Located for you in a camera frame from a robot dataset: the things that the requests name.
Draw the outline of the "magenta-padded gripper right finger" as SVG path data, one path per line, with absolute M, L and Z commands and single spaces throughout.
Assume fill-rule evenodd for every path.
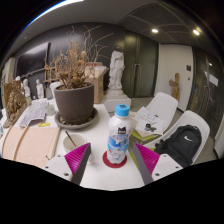
M 145 185 L 182 169 L 168 154 L 159 155 L 137 143 L 133 144 L 131 155 Z

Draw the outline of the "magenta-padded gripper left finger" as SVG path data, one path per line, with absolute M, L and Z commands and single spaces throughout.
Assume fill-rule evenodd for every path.
M 90 154 L 91 144 L 86 143 L 66 155 L 54 156 L 43 169 L 79 185 L 83 178 Z

